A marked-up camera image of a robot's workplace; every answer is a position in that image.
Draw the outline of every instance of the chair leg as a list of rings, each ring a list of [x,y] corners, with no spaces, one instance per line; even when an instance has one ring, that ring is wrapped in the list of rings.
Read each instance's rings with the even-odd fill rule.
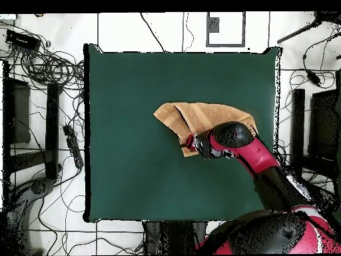
[[[280,40],[277,41],[277,43],[280,44],[280,43],[282,43],[282,42],[284,42],[284,41],[287,41],[288,39],[293,38],[293,37],[295,37],[295,36],[297,36],[297,35],[299,35],[299,34],[305,32],[305,31],[308,31],[308,30],[311,29],[312,27],[318,27],[318,26],[321,25],[321,24],[322,24],[321,21],[317,21],[317,20],[315,19],[311,24],[309,24],[309,25],[307,25],[307,26],[305,26],[305,27],[303,27],[303,28],[301,28],[301,29],[295,31],[294,33],[291,33],[291,34],[289,34],[289,35],[287,35],[287,36],[281,38]]]

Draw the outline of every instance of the folded towel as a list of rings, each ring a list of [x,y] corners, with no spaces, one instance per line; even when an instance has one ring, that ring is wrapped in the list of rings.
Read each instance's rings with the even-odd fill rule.
[[[199,134],[216,125],[229,121],[245,124],[256,135],[253,117],[234,107],[221,104],[174,102],[161,105],[154,116],[171,129],[179,138],[180,144],[192,133]],[[198,154],[181,148],[185,157]]]

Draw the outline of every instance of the black power strip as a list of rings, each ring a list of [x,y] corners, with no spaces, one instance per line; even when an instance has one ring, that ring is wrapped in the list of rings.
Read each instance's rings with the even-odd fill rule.
[[[10,29],[7,30],[6,43],[12,44],[16,47],[20,47],[30,51],[38,51],[41,40],[29,35],[23,35],[16,33]]]
[[[84,167],[83,158],[81,152],[79,151],[77,138],[73,128],[70,125],[63,127],[65,136],[67,136],[67,147],[70,149],[70,153],[75,160],[75,166],[77,169],[81,170]]]

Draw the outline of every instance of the black monitor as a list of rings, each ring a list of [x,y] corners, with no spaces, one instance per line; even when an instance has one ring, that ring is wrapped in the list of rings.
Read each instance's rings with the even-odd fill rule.
[[[340,132],[340,116],[335,111],[337,100],[337,89],[312,95],[308,145],[311,155],[336,160]]]

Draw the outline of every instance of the dark green tabletop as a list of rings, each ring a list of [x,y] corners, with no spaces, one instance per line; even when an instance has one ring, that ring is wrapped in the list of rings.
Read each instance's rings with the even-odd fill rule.
[[[166,102],[230,105],[254,117],[272,148],[278,52],[100,53],[90,45],[90,220],[233,219],[261,209],[237,160],[184,158],[153,113]]]

